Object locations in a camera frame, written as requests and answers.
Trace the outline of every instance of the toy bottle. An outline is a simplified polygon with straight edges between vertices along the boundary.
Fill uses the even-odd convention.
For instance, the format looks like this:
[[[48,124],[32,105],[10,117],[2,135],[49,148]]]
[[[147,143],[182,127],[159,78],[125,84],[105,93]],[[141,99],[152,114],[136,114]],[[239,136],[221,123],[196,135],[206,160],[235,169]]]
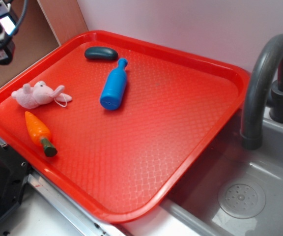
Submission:
[[[128,62],[125,58],[120,58],[117,63],[118,67],[108,75],[100,97],[100,104],[107,110],[119,108],[127,84],[125,67]]]

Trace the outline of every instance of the sink drain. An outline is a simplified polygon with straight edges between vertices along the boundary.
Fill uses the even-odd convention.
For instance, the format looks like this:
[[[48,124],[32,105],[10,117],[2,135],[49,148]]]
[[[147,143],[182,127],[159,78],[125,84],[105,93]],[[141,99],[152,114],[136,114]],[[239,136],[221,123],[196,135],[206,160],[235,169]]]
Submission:
[[[266,198],[263,189],[257,183],[239,178],[221,187],[218,202],[227,214],[247,219],[258,215],[264,209]]]

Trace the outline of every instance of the tray rim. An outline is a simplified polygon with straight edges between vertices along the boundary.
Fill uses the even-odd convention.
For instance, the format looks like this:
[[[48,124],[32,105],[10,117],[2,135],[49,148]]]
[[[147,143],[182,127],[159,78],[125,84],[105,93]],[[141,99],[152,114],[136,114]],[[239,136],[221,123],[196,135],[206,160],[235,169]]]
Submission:
[[[64,189],[62,189],[68,196],[74,199],[77,203],[79,203],[86,210],[91,212],[93,215],[98,218],[108,221],[110,223],[124,223],[127,221],[131,221],[137,219],[152,210],[156,207],[159,202],[163,199],[164,196],[168,193],[168,191],[173,187],[173,185],[181,178],[181,176],[185,173],[185,171],[194,163],[194,161],[199,157],[204,148],[212,141],[212,139],[217,135],[217,133],[221,130],[221,128],[226,124],[226,122],[234,115],[234,113],[241,107],[241,104],[244,101],[244,97],[246,94],[247,84],[249,81],[249,73],[240,67],[235,65],[231,65],[228,63],[224,63],[221,61],[205,58],[202,56],[186,53],[183,51],[179,51],[176,49],[167,48],[164,46],[156,45],[153,43],[141,41],[138,39],[129,38],[126,36],[102,31],[95,30],[82,33],[80,35],[75,36],[74,38],[68,40],[62,46],[53,50],[47,56],[42,58],[40,61],[33,64],[31,67],[26,69],[24,72],[16,76],[13,80],[7,83],[5,86],[0,88],[0,101],[4,101],[8,98],[12,91],[19,89],[22,87],[24,83],[28,83],[31,78],[34,78],[45,69],[49,68],[53,65],[58,59],[62,57],[62,55],[66,55],[76,47],[83,43],[87,43],[89,41],[106,41],[106,39],[113,39],[111,44],[119,45],[125,42],[126,49],[132,49],[135,52],[142,52],[146,55],[156,57],[159,59],[172,61],[173,63],[177,63],[183,66],[190,66],[193,68],[193,63],[196,66],[201,66],[198,70],[203,72],[208,72],[209,74],[213,74],[224,79],[228,79],[224,77],[224,75],[230,74],[230,79],[238,88],[238,97],[235,99],[232,106],[227,109],[223,115],[218,119],[216,124],[214,125],[207,135],[198,143],[198,145],[192,150],[190,155],[182,162],[182,164],[178,167],[178,169],[169,177],[169,179],[163,184],[163,186],[159,189],[159,191],[142,207],[133,210],[131,212],[126,213],[114,213],[109,211],[107,208],[102,206],[99,202],[94,200],[90,195],[86,194],[83,196],[79,194],[79,196],[73,196],[73,192],[75,191],[75,183],[70,181],[68,178],[63,178],[59,176],[56,170],[48,170],[42,168],[46,164],[42,159],[35,158],[32,162],[30,159],[33,159],[33,152],[28,148],[23,148],[16,142],[13,142],[14,139],[17,139],[13,134],[9,134],[6,130],[0,128],[0,137],[9,143],[14,149],[18,150],[18,152],[25,157],[32,166],[34,166],[38,171],[41,172],[46,178],[48,178],[51,182],[53,182],[56,186],[61,186],[60,183],[64,183]]]

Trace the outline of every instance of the white wall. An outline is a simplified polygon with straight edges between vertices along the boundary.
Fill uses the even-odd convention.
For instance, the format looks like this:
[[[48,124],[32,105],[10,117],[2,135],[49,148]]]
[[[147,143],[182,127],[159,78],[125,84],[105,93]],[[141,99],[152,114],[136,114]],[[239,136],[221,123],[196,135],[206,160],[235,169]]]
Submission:
[[[283,33],[283,0],[77,0],[89,30],[106,30],[252,71]]]

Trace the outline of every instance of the green stem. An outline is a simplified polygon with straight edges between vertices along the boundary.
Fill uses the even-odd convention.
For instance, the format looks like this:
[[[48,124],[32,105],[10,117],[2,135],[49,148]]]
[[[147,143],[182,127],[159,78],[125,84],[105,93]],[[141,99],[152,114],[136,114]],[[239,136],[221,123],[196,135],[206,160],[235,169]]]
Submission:
[[[57,149],[47,138],[41,139],[41,144],[43,146],[44,153],[47,157],[52,157],[57,154]]]

